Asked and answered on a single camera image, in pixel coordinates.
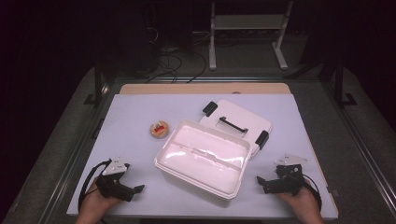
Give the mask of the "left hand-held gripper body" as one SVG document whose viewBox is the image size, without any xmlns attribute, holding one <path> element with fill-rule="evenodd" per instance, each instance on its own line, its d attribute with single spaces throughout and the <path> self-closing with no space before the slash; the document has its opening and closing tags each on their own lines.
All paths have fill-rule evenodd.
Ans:
<svg viewBox="0 0 396 224">
<path fill-rule="evenodd" d="M 120 179 L 128 171 L 125 170 L 124 163 L 121 157 L 110 159 L 106 163 L 105 169 L 97 177 L 95 184 L 104 197 L 130 202 L 135 195 L 134 189 L 124 186 L 120 182 Z"/>
</svg>

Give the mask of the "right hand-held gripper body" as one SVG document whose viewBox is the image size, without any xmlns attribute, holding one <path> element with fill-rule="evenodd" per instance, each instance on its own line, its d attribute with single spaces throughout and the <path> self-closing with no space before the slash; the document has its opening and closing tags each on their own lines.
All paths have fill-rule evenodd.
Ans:
<svg viewBox="0 0 396 224">
<path fill-rule="evenodd" d="M 302 165 L 308 159 L 285 153 L 275 160 L 275 165 L 280 166 L 280 174 L 275 180 L 266 180 L 268 186 L 263 188 L 265 193 L 291 193 L 296 195 L 304 183 Z"/>
</svg>

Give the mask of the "round wooden disc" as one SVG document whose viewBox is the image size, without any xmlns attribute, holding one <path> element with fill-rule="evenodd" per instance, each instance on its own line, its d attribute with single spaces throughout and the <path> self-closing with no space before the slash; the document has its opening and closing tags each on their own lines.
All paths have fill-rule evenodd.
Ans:
<svg viewBox="0 0 396 224">
<path fill-rule="evenodd" d="M 169 125 L 160 120 L 156 123 L 152 123 L 149 127 L 150 134 L 157 139 L 165 138 L 169 134 Z"/>
</svg>

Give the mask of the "white lid with black handle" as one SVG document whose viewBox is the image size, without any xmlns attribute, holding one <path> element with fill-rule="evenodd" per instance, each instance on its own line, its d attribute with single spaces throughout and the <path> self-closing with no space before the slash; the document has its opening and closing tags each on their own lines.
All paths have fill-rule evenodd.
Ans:
<svg viewBox="0 0 396 224">
<path fill-rule="evenodd" d="M 210 102 L 203 112 L 202 125 L 249 142 L 251 156 L 263 149 L 272 131 L 269 120 L 224 99 Z"/>
</svg>

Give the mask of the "white plastic storage box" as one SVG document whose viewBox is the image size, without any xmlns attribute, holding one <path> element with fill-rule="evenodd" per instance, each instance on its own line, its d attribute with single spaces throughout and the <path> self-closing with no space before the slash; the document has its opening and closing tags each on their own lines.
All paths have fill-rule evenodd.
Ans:
<svg viewBox="0 0 396 224">
<path fill-rule="evenodd" d="M 250 157 L 249 142 L 184 119 L 158 151 L 154 164 L 213 201 L 228 204 L 240 190 Z"/>
</svg>

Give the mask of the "person's right hand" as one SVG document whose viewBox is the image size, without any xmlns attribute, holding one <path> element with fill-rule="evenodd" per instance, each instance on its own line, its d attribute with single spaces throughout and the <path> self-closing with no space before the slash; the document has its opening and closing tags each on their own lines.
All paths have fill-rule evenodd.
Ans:
<svg viewBox="0 0 396 224">
<path fill-rule="evenodd" d="M 302 214 L 319 214 L 318 202 L 313 193 L 306 187 L 292 196 L 288 193 L 276 193 L 276 197 L 287 203 L 296 216 Z"/>
</svg>

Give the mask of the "person's left hand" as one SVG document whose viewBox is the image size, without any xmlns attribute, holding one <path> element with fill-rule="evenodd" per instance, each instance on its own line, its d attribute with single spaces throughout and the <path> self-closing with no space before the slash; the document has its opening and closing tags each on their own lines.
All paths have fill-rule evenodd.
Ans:
<svg viewBox="0 0 396 224">
<path fill-rule="evenodd" d="M 120 199 L 104 197 L 93 180 L 89 194 L 81 204 L 76 224 L 98 224 L 106 212 L 119 203 Z"/>
</svg>

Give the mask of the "white metal stand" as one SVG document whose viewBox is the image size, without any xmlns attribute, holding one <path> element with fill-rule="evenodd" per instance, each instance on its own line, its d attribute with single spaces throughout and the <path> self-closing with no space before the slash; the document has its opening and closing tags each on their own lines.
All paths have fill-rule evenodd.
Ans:
<svg viewBox="0 0 396 224">
<path fill-rule="evenodd" d="M 290 13 L 294 0 L 288 0 L 286 9 L 281 14 L 259 15 L 218 15 L 216 4 L 211 4 L 210 14 L 210 40 L 208 47 L 209 69 L 217 69 L 215 32 L 227 30 L 272 30 L 278 31 L 278 38 L 272 43 L 277 62 L 281 70 L 287 70 L 288 65 L 281 51 L 281 45 L 290 20 Z"/>
</svg>

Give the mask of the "aluminium frame rail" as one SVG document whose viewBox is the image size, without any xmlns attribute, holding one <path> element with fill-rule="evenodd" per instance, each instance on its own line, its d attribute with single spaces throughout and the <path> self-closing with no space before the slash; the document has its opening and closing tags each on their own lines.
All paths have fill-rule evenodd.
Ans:
<svg viewBox="0 0 396 224">
<path fill-rule="evenodd" d="M 390 185 L 388 180 L 381 172 L 374 157 L 369 151 L 368 146 L 364 142 L 361 134 L 354 125 L 350 116 L 345 111 L 345 106 L 347 105 L 347 103 L 338 103 L 335 100 L 335 89 L 332 87 L 331 84 L 322 83 L 322 87 L 326 91 L 328 97 L 331 99 L 332 105 L 335 107 L 337 113 L 339 114 L 339 117 L 341 118 L 344 125 L 346 126 L 346 129 L 351 135 L 351 138 L 358 150 L 358 153 L 361 156 L 362 162 L 366 166 L 366 169 L 371 178 L 373 179 L 379 193 L 381 194 L 383 201 L 386 203 L 389 211 L 396 219 L 396 192 L 393 190 L 393 187 Z"/>
<path fill-rule="evenodd" d="M 101 100 L 111 86 L 80 83 L 54 133 L 40 156 L 40 172 L 46 174 L 46 187 L 51 187 L 37 224 L 50 224 L 61 209 L 66 209 L 74 195 L 80 175 L 92 150 L 91 135 L 99 124 Z"/>
</svg>

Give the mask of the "black upright post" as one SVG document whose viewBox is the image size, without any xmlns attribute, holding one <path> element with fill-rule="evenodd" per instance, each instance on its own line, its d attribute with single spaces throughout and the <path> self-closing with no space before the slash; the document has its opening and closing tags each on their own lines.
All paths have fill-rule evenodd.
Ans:
<svg viewBox="0 0 396 224">
<path fill-rule="evenodd" d="M 98 58 L 95 61 L 95 66 L 93 68 L 94 74 L 94 93 L 89 94 L 85 101 L 85 105 L 93 105 L 94 107 L 99 106 L 101 104 L 105 87 L 105 82 L 103 81 L 103 71 L 104 71 L 104 62 L 102 59 Z"/>
<path fill-rule="evenodd" d="M 342 108 L 348 105 L 356 105 L 357 102 L 350 93 L 343 92 L 344 66 L 340 58 L 334 60 L 334 99 Z"/>
</svg>

